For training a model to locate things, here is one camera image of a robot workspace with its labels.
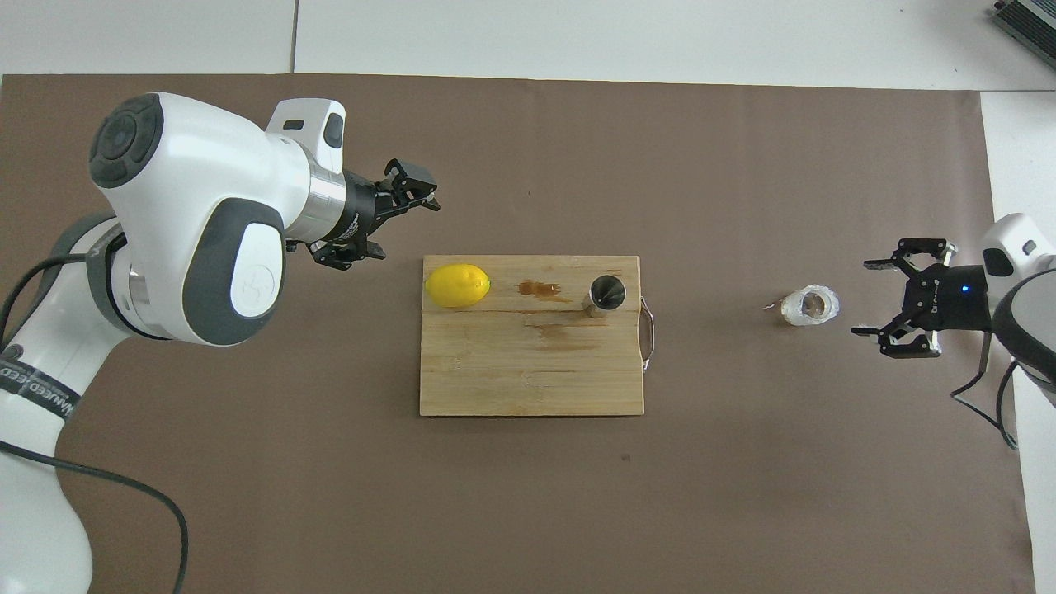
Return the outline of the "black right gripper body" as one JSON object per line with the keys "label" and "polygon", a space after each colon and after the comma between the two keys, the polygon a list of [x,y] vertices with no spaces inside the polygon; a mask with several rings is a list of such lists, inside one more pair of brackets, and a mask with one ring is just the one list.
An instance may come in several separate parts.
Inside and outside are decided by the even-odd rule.
{"label": "black right gripper body", "polygon": [[908,326],[924,331],[988,332],[987,274],[983,266],[929,266],[905,287]]}

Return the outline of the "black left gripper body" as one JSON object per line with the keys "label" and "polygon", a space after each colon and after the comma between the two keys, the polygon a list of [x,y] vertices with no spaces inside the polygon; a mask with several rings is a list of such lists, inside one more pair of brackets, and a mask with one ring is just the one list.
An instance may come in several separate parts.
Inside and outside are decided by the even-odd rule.
{"label": "black left gripper body", "polygon": [[378,211],[384,208],[382,193],[393,190],[391,177],[382,181],[370,181],[354,172],[344,170],[346,182],[346,203],[338,222],[325,234],[325,241],[333,243],[357,243],[365,241],[377,227]]}

